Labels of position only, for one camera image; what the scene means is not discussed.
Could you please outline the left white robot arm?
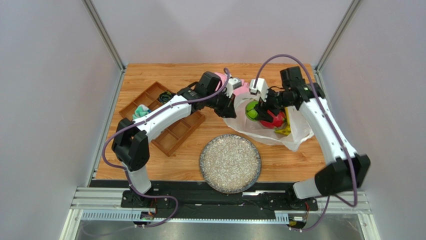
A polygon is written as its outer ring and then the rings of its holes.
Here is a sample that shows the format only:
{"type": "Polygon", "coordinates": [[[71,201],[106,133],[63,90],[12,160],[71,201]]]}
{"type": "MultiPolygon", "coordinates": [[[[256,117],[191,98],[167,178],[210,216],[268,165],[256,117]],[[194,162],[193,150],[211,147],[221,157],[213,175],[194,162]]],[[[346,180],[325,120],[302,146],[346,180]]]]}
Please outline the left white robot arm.
{"type": "Polygon", "coordinates": [[[243,84],[224,69],[226,79],[206,71],[199,81],[178,91],[168,102],[151,113],[135,120],[122,119],[116,133],[108,140],[112,151],[121,162],[130,187],[145,194],[151,187],[146,164],[150,158],[149,144],[168,127],[203,108],[213,109],[221,118],[236,118],[234,91],[243,84]]]}

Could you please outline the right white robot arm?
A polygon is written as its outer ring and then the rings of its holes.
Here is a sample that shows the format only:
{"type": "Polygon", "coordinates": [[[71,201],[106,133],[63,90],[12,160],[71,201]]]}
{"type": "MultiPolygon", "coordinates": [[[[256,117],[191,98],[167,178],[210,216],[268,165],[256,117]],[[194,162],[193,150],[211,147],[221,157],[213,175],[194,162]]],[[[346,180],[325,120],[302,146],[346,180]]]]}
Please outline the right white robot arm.
{"type": "Polygon", "coordinates": [[[263,78],[250,81],[249,92],[260,96],[255,107],[257,120],[271,122],[280,110],[295,107],[316,136],[325,159],[325,167],[314,177],[293,184],[295,196],[302,200],[356,191],[370,168],[370,158],[359,154],[344,137],[327,107],[321,87],[317,83],[306,83],[300,67],[283,69],[280,76],[280,91],[268,87],[263,78]]]}

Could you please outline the green fake melon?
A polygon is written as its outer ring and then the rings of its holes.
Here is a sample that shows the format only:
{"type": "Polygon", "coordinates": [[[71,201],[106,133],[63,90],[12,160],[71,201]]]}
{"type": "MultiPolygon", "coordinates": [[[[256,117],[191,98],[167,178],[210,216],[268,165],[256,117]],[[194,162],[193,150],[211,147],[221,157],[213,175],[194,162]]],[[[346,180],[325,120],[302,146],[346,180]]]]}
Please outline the green fake melon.
{"type": "Polygon", "coordinates": [[[245,107],[246,117],[249,120],[254,121],[254,122],[257,121],[256,118],[258,117],[258,112],[255,110],[255,107],[258,105],[258,103],[259,103],[258,101],[253,100],[253,101],[250,101],[245,107]]]}

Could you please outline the white plastic bag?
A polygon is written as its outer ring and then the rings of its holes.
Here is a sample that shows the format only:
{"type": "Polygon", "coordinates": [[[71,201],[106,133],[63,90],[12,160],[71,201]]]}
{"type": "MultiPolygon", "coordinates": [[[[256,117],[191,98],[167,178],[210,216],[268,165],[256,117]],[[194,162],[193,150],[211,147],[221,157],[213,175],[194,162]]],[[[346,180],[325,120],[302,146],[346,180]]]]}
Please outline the white plastic bag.
{"type": "Polygon", "coordinates": [[[246,116],[246,106],[258,96],[248,92],[237,95],[234,99],[236,118],[225,118],[226,125],[251,139],[270,146],[282,145],[296,152],[299,146],[314,136],[314,132],[302,114],[294,106],[288,107],[290,126],[289,135],[276,133],[274,129],[267,128],[257,121],[252,121],[246,116]]]}

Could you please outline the red fake dragon fruit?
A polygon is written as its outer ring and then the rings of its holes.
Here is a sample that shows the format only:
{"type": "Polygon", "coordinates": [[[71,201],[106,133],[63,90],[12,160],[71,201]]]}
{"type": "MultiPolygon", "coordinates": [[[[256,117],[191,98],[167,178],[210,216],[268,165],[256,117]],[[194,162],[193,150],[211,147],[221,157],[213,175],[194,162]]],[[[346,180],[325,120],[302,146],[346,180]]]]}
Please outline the red fake dragon fruit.
{"type": "Polygon", "coordinates": [[[272,117],[272,122],[260,120],[260,124],[268,129],[281,129],[287,123],[287,117],[284,112],[280,111],[278,115],[274,115],[270,110],[267,111],[272,117]]]}

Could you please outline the yellow fake banana bunch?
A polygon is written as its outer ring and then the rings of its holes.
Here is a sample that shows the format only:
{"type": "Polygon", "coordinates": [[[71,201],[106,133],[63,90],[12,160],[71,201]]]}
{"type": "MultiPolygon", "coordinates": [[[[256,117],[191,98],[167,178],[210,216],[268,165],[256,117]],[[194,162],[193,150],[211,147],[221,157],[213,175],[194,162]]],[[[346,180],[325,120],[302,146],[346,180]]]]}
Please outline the yellow fake banana bunch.
{"type": "Polygon", "coordinates": [[[274,130],[275,134],[288,136],[291,134],[291,126],[287,118],[283,119],[283,125],[280,128],[274,130]]]}

